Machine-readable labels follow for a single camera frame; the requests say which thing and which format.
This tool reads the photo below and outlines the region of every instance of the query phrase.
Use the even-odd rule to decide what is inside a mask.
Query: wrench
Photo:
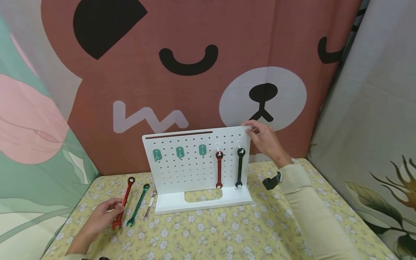
[[[238,155],[238,177],[237,182],[235,183],[235,186],[238,188],[238,185],[243,186],[243,183],[241,182],[241,168],[243,166],[243,156],[245,155],[245,150],[243,148],[239,148],[237,150]]]
[[[122,207],[126,206],[126,204],[127,204],[127,198],[129,197],[129,193],[130,193],[131,186],[133,185],[133,183],[134,183],[135,181],[136,181],[136,179],[135,179],[134,177],[130,177],[130,178],[127,180],[127,190],[126,190],[126,193],[124,194],[123,201],[121,202],[121,206],[122,206]],[[117,216],[116,221],[114,221],[113,226],[112,226],[113,230],[115,230],[115,229],[116,229],[116,227],[121,228],[121,218],[122,218],[122,217],[123,217],[123,212],[121,212],[121,213]]]
[[[152,205],[153,205],[153,200],[155,199],[155,195],[156,195],[156,191],[153,191],[153,193],[152,193],[152,198],[150,199],[150,202],[149,202],[149,206],[147,207],[147,210],[146,210],[146,214],[144,215],[144,217],[142,218],[144,221],[146,221],[148,218],[149,218],[149,212],[150,212],[150,208],[152,207]]]
[[[149,189],[149,187],[150,187],[150,185],[148,183],[146,183],[143,186],[143,192],[141,193],[139,202],[137,203],[136,208],[134,209],[133,215],[131,216],[131,218],[127,222],[127,226],[130,226],[130,227],[134,226],[134,221],[136,219],[137,212],[140,208],[141,202],[143,201],[144,195],[146,194],[146,191]]]
[[[224,157],[224,153],[223,153],[223,152],[221,152],[221,151],[218,151],[218,152],[215,154],[215,157],[217,157],[217,161],[218,161],[218,182],[217,182],[217,184],[215,185],[215,187],[216,187],[216,188],[218,188],[218,187],[222,188],[222,187],[223,187],[223,184],[221,183],[221,160],[222,160],[222,159],[223,159],[223,157]]]

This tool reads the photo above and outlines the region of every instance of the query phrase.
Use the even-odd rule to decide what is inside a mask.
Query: human hand
[[[256,120],[246,121],[242,125],[251,126],[251,130],[247,129],[245,132],[253,140],[259,151],[272,159],[278,168],[293,164],[291,157],[283,150],[272,127]]]
[[[110,225],[117,215],[124,211],[124,207],[119,205],[121,201],[122,199],[120,198],[113,198],[100,203],[75,236],[66,254],[85,255],[89,245],[97,239],[100,232]]]

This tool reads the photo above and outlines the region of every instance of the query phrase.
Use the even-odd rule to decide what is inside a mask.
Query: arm
[[[346,233],[311,187],[306,172],[292,163],[283,150],[274,130],[255,120],[243,123],[251,126],[247,134],[257,148],[270,157],[281,173],[280,188],[289,202],[313,256],[318,260],[359,259]]]
[[[124,211],[124,207],[121,207],[119,203],[121,203],[120,198],[100,203],[75,236],[66,255],[59,260],[87,259],[87,251],[91,243],[97,239],[101,231],[114,221],[119,213]]]

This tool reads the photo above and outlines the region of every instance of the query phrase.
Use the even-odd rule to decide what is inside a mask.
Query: pegboard
[[[246,129],[237,126],[143,136],[158,192],[156,214],[251,203],[246,186],[250,151]],[[201,146],[206,147],[206,154],[203,154]],[[244,148],[246,153],[241,170],[243,185],[237,188],[239,147]],[[218,161],[215,154],[218,150],[224,154],[221,160],[222,198],[187,203],[185,192],[216,188]]]

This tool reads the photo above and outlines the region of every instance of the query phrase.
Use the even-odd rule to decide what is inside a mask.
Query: sleeve
[[[62,256],[58,258],[58,260],[81,260],[82,258],[88,259],[87,255],[70,254],[70,255]]]
[[[311,187],[311,181],[303,168],[290,164],[281,168],[279,172],[280,189],[292,208],[314,258],[360,259],[338,221]]]

